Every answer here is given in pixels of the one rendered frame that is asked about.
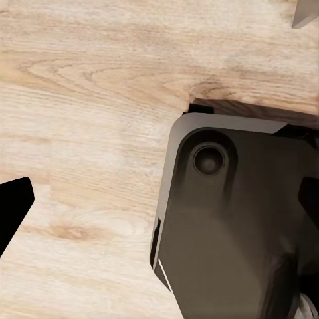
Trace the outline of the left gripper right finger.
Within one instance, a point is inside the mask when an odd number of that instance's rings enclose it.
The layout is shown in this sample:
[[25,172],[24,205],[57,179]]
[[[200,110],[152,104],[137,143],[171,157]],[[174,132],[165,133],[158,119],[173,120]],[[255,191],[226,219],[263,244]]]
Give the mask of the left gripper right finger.
[[298,200],[319,230],[319,179],[303,177]]

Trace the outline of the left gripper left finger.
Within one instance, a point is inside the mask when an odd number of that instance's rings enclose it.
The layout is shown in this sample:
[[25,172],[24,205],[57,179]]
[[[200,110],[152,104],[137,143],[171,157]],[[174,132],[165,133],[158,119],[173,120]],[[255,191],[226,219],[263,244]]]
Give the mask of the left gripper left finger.
[[0,184],[0,256],[35,202],[29,177]]

